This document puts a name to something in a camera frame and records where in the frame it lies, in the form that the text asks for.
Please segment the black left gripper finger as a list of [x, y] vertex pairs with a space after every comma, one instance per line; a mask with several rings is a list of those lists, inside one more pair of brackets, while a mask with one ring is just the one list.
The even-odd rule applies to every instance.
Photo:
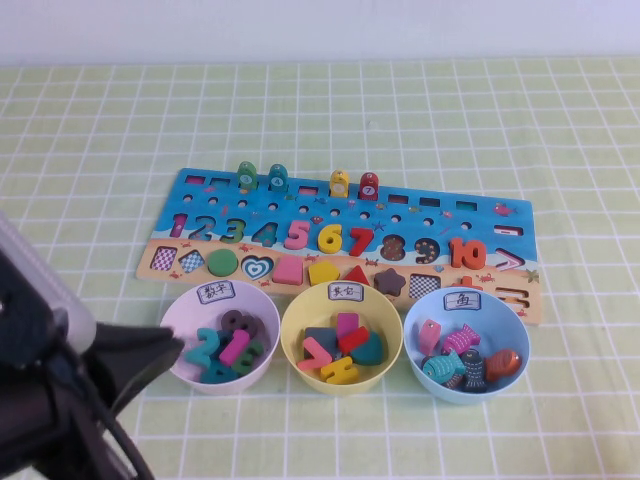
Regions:
[[170, 369], [184, 348], [177, 338], [152, 340], [141, 345], [107, 350], [102, 354], [108, 403], [118, 415], [152, 381]]
[[123, 326], [98, 323], [96, 326], [96, 349], [104, 351], [124, 351], [142, 348], [173, 338], [170, 328]]

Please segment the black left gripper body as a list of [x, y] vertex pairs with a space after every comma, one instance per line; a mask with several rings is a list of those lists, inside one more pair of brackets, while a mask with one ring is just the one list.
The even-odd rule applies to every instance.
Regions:
[[64, 346], [88, 363], [89, 379], [104, 391], [95, 365], [101, 323], [34, 251], [1, 249], [1, 398], [44, 392], [34, 368]]

